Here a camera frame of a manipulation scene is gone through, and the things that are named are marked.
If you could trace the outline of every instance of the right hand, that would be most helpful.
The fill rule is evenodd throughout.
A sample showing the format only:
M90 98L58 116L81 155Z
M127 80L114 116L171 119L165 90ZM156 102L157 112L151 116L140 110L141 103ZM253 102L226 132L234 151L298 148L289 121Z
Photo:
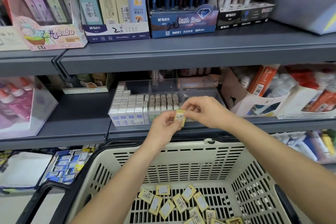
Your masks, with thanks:
M208 96L189 98L181 109L187 110L184 113L185 117L198 121L209 128L220 128L225 131L229 130L234 122L233 119L238 117L215 98Z

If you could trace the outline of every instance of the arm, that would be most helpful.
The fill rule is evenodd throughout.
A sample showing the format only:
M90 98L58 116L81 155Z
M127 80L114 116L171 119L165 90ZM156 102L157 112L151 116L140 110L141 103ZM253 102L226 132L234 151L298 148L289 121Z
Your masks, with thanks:
M336 175L332 172L233 114L214 98L190 98L182 109L187 110L186 117L237 137L313 222L335 222Z
M155 118L138 150L126 161L107 185L78 213L71 224L123 224L146 176L150 162L181 129L181 120L173 122L175 111Z

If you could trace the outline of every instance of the left hand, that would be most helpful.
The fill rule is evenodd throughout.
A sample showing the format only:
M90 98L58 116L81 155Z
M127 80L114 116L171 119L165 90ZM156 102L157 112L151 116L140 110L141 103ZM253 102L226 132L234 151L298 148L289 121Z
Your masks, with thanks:
M166 111L157 116L150 127L144 144L161 150L170 142L173 134L181 129L182 120L174 121L175 111Z

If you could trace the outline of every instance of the white plastic basket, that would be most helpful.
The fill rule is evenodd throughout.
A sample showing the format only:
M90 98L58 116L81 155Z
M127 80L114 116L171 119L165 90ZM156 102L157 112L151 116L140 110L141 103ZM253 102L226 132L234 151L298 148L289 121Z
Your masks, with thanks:
M138 147L106 149L96 155L77 193L66 222L70 222L122 167ZM156 185L170 185L171 195L182 193L192 184L202 192L217 219L241 216L245 223L287 224L288 218L275 191L275 181L258 164L242 143L204 141L169 143L150 164L142 188L155 194ZM188 209L196 206L192 199ZM310 223L303 213L295 210L302 223ZM188 211L179 214L175 208L164 221L148 212L149 205L136 198L125 219L129 223L183 223Z

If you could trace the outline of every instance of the diamond logo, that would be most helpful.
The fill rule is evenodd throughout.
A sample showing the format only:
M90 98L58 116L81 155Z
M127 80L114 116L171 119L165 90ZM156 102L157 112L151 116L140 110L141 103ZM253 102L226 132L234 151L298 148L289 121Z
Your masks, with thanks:
M202 19L204 19L205 16L207 16L210 12L211 11L209 8L204 8L204 9L199 10L197 13Z

